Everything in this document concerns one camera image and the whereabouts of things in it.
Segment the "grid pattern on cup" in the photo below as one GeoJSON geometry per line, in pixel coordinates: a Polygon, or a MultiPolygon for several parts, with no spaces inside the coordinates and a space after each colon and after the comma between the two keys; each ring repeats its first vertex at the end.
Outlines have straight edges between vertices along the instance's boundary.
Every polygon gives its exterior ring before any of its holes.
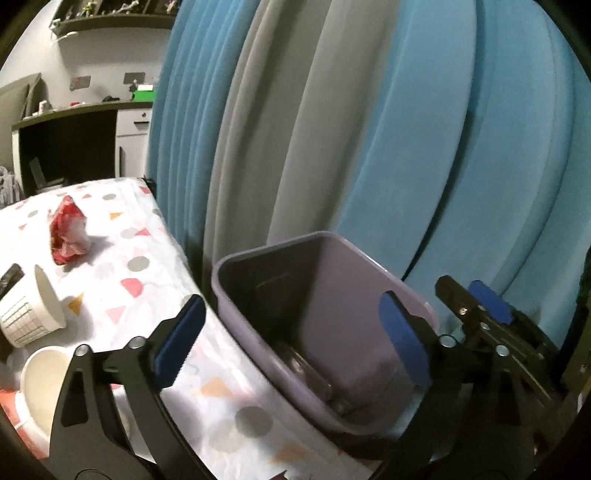
{"type": "Polygon", "coordinates": [[[16,347],[24,346],[49,333],[35,315],[26,297],[22,297],[6,312],[1,313],[0,322],[4,336],[16,347]]]}

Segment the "white wall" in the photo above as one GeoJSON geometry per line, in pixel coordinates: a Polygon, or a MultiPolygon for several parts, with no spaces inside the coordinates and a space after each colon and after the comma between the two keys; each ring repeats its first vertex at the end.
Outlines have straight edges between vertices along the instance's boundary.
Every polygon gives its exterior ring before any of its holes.
{"type": "Polygon", "coordinates": [[[48,99],[55,108],[71,102],[97,103],[107,95],[131,98],[123,85],[125,72],[145,72],[146,83],[157,81],[170,30],[103,28],[80,32],[52,45],[49,30],[60,0],[51,0],[18,40],[0,70],[0,86],[41,72],[48,99]],[[70,91],[70,78],[91,75],[90,87],[70,91]]]}

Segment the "blue gripper pad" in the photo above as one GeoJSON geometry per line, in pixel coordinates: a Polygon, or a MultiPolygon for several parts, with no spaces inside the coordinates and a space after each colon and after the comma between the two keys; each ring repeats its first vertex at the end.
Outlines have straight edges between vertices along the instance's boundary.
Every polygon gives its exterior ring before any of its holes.
{"type": "Polygon", "coordinates": [[[378,311],[382,327],[390,337],[410,380],[420,387],[430,387],[429,355],[404,313],[388,293],[379,299],[378,311]]]}
{"type": "Polygon", "coordinates": [[[487,309],[489,315],[497,322],[510,325],[513,323],[511,306],[480,280],[474,280],[468,292],[487,309]]]}
{"type": "Polygon", "coordinates": [[[168,388],[176,380],[205,324],[205,315],[205,302],[200,296],[193,295],[178,314],[180,318],[175,328],[154,357],[154,384],[157,388],[168,388]]]}

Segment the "red object on desk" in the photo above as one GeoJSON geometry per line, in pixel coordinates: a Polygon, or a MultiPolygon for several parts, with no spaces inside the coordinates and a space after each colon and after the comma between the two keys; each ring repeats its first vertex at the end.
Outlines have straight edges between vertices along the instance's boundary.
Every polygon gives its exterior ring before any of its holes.
{"type": "Polygon", "coordinates": [[[51,257],[56,265],[65,265],[88,252],[86,216],[69,195],[61,200],[51,223],[51,257]]]}

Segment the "curtain fold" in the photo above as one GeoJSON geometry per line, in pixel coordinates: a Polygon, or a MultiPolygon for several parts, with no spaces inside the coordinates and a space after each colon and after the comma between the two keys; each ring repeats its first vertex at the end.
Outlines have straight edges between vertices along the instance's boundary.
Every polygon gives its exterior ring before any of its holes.
{"type": "Polygon", "coordinates": [[[402,277],[440,200],[462,132],[473,0],[404,0],[389,66],[337,232],[402,277]]]}
{"type": "Polygon", "coordinates": [[[155,105],[149,167],[167,225],[201,275],[209,180],[224,105],[258,0],[186,0],[155,105]]]}
{"type": "Polygon", "coordinates": [[[375,103],[399,0],[332,2],[277,191],[268,243],[329,229],[375,103]]]}
{"type": "Polygon", "coordinates": [[[436,309],[441,275],[507,289],[539,237],[566,165],[573,117],[569,47],[529,0],[479,1],[475,82],[456,179],[406,279],[436,309]]]}
{"type": "Polygon", "coordinates": [[[210,185],[203,263],[264,245],[291,134],[330,0],[269,0],[244,55],[210,185]]]}
{"type": "Polygon", "coordinates": [[[574,63],[574,124],[564,177],[544,230],[504,298],[561,345],[591,245],[591,83],[574,63]]]}

